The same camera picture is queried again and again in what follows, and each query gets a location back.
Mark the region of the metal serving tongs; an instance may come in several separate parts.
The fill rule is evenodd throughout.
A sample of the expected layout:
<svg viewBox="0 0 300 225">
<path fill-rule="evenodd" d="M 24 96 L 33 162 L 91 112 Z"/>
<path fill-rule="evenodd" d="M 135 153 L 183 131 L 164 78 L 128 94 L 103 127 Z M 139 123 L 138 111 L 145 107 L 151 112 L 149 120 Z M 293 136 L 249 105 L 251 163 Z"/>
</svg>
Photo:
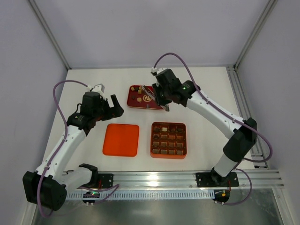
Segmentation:
<svg viewBox="0 0 300 225">
<path fill-rule="evenodd" d="M 151 98 L 152 100 L 154 100 L 154 102 L 156 103 L 157 106 L 161 107 L 161 108 L 164 109 L 166 112 L 169 112 L 169 111 L 170 111 L 170 108 L 169 108 L 169 105 L 168 105 L 168 104 L 166 104 L 166 105 L 159 105 L 159 104 L 157 103 L 157 101 L 156 101 L 156 99 L 155 99 L 155 94 L 154 94 L 154 92 L 153 92 L 151 89 L 149 89 L 149 88 L 148 88 L 147 86 L 145 86 L 145 85 L 142 86 L 142 89 L 143 89 L 143 91 L 146 92 L 146 94 L 147 94 L 148 96 L 150 96 L 150 98 Z"/>
</svg>

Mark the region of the right aluminium frame rail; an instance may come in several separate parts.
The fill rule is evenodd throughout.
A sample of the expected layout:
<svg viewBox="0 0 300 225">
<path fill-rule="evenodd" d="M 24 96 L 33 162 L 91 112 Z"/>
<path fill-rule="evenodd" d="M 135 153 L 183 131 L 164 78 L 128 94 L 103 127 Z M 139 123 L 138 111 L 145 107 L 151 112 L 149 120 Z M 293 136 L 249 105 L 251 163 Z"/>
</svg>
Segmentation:
<svg viewBox="0 0 300 225">
<path fill-rule="evenodd" d="M 244 119 L 248 119 L 252 117 L 249 104 L 246 99 L 245 92 L 242 88 L 238 72 L 232 65 L 226 66 L 227 74 L 230 80 L 230 84 L 232 86 L 232 91 L 235 97 L 235 101 L 238 107 L 238 111 L 241 117 Z M 254 162 L 254 166 L 256 169 L 269 169 L 268 163 L 265 160 L 265 149 L 263 147 L 264 141 L 258 136 L 257 142 L 255 146 L 250 150 L 250 155 L 252 160 L 257 160 L 263 162 Z"/>
</svg>

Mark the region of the orange chocolate box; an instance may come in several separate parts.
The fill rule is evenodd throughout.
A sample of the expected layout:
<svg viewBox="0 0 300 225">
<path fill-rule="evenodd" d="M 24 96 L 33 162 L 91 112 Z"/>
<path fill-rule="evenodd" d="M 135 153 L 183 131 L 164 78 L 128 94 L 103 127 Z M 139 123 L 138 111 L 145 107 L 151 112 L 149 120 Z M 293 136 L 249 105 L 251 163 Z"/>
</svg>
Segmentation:
<svg viewBox="0 0 300 225">
<path fill-rule="evenodd" d="M 150 155 L 153 158 L 184 159 L 187 155 L 187 130 L 183 123 L 153 122 L 151 125 Z"/>
</svg>

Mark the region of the orange box lid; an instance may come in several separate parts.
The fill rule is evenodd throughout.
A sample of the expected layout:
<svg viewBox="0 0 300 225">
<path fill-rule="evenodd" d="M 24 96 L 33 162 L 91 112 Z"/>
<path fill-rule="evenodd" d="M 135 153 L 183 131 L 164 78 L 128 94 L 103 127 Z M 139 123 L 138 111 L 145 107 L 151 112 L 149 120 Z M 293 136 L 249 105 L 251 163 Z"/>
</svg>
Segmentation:
<svg viewBox="0 0 300 225">
<path fill-rule="evenodd" d="M 116 157 L 135 157 L 138 152 L 139 126 L 111 123 L 106 128 L 103 154 Z"/>
</svg>

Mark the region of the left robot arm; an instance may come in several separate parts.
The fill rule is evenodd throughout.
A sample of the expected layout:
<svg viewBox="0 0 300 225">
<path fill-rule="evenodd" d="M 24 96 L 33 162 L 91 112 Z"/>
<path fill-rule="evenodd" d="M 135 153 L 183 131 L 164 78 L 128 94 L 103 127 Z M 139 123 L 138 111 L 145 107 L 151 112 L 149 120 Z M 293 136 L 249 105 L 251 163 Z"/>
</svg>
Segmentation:
<svg viewBox="0 0 300 225">
<path fill-rule="evenodd" d="M 80 187 L 97 186 L 96 166 L 83 163 L 70 174 L 64 175 L 63 172 L 77 147 L 97 122 L 123 115 L 124 110 L 116 95 L 111 95 L 111 100 L 113 106 L 100 92 L 85 92 L 76 111 L 65 121 L 65 132 L 52 152 L 34 172 L 24 174 L 22 182 L 28 202 L 57 211 L 64 204 L 67 194 Z"/>
</svg>

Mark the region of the red rectangular tray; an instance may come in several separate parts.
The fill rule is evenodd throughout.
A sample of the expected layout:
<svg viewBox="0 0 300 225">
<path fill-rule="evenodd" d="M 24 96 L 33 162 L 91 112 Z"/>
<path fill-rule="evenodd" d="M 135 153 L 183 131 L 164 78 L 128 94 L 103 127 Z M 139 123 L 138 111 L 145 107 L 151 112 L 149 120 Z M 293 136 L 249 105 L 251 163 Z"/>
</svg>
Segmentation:
<svg viewBox="0 0 300 225">
<path fill-rule="evenodd" d="M 132 86 L 130 86 L 130 88 L 129 88 L 128 97 L 127 97 L 127 105 L 129 107 L 139 108 L 139 109 L 163 110 L 161 107 L 159 107 L 159 106 L 156 105 L 156 103 L 154 102 L 154 100 L 152 100 L 150 98 L 150 96 L 148 96 L 146 94 L 145 91 L 142 91 L 141 94 L 137 94 L 137 91 L 139 90 L 139 87 L 141 85 L 132 85 Z M 140 103 L 137 102 L 138 98 L 142 99 L 142 101 Z"/>
</svg>

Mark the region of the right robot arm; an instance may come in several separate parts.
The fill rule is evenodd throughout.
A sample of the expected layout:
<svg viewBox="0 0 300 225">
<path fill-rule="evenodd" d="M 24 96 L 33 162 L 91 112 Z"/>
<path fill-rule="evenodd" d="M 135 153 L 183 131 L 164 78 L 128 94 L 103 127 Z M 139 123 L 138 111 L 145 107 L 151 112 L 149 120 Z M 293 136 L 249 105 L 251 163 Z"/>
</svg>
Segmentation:
<svg viewBox="0 0 300 225">
<path fill-rule="evenodd" d="M 231 114 L 210 100 L 194 80 L 181 82 L 169 68 L 161 71 L 152 68 L 151 74 L 157 80 L 152 85 L 157 105 L 166 106 L 169 103 L 182 105 L 203 116 L 227 138 L 223 154 L 210 172 L 214 184 L 225 184 L 232 170 L 256 144 L 256 121 L 252 118 L 245 120 Z"/>
</svg>

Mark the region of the aluminium mounting rail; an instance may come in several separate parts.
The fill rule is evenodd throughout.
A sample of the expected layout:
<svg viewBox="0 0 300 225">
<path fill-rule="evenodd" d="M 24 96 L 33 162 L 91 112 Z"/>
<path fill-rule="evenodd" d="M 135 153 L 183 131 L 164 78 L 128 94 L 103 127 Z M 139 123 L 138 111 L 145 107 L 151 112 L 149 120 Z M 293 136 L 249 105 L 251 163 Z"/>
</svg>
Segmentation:
<svg viewBox="0 0 300 225">
<path fill-rule="evenodd" d="M 283 188 L 284 183 L 277 170 L 237 170 L 229 175 L 228 181 L 217 185 L 210 180 L 210 173 L 201 171 L 163 172 L 101 172 L 98 185 L 110 187 L 119 184 L 121 188 Z"/>
</svg>

